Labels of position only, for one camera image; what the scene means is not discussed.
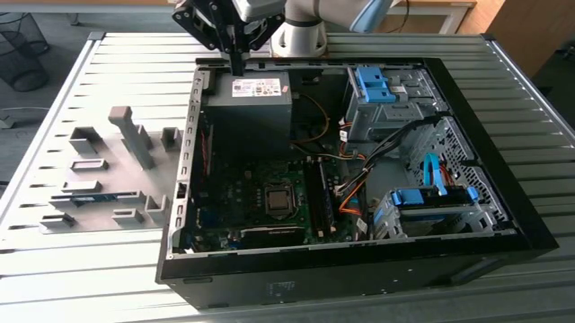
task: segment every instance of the ram slot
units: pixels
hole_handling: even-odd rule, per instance
[[[331,196],[320,161],[304,162],[304,180],[314,234],[324,238],[335,231]]]

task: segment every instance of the slatted metal table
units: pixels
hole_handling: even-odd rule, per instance
[[[332,57],[444,60],[560,249],[458,288],[199,313],[153,282],[159,229],[43,235],[39,212],[21,207],[45,199],[49,188],[31,187],[51,171],[40,166],[67,158],[63,123],[89,126],[109,102],[137,107],[147,127],[184,122],[193,60],[216,53],[185,34],[107,34],[85,44],[0,201],[3,322],[574,321],[574,131],[498,43],[479,36],[404,34],[330,34],[328,43]]]

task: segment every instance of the sticker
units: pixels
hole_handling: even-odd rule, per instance
[[[236,79],[232,82],[232,97],[280,96],[279,79]]]
[[[72,197],[72,200],[76,201],[96,201],[96,199],[93,197]]]
[[[268,296],[272,296],[272,297],[286,297],[286,296],[294,295],[295,289],[296,289],[295,281],[283,281],[280,283],[267,284]]]
[[[362,218],[358,218],[358,222],[356,222],[358,228],[362,230],[362,232],[366,234],[367,233],[367,223],[362,220]]]
[[[402,93],[402,92],[407,93],[406,87],[403,85],[400,85],[400,86],[390,86],[390,89],[395,93]]]

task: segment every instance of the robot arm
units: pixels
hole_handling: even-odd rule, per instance
[[[352,32],[371,32],[394,1],[183,0],[172,17],[208,49],[221,52],[232,74],[243,75],[250,51],[260,49],[274,33],[276,54],[319,56],[326,50],[323,20]]]

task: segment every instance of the motherboard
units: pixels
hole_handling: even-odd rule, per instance
[[[343,180],[338,174],[335,159],[216,162],[193,248],[204,252],[350,241],[351,219],[332,211],[330,192]],[[326,190],[315,184],[326,184]]]

